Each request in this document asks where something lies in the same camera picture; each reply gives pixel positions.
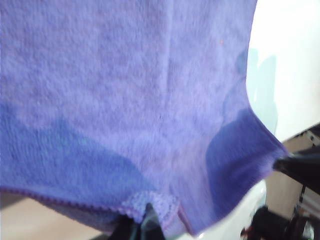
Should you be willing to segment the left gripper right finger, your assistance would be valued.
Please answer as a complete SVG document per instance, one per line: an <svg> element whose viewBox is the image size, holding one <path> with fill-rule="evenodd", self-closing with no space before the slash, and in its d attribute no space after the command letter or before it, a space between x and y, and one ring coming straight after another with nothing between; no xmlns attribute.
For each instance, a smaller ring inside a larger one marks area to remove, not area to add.
<svg viewBox="0 0 320 240"><path fill-rule="evenodd" d="M146 205L145 215L141 222L141 239L164 240L164 234L157 213L151 203Z"/></svg>

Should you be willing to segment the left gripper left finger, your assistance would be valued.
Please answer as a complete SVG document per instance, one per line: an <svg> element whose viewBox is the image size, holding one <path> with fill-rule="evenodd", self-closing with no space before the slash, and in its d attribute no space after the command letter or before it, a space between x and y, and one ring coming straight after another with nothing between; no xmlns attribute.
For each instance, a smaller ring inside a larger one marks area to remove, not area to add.
<svg viewBox="0 0 320 240"><path fill-rule="evenodd" d="M114 231L115 240L139 240L140 237L140 224L128 217L122 218Z"/></svg>

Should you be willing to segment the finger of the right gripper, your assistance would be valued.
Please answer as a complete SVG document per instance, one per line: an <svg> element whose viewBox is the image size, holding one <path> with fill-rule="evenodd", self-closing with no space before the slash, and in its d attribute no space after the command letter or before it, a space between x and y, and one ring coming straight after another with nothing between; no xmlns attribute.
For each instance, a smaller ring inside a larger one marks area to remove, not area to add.
<svg viewBox="0 0 320 240"><path fill-rule="evenodd" d="M303 185L319 185L320 146L290 152L287 156L278 158L273 169Z"/></svg>

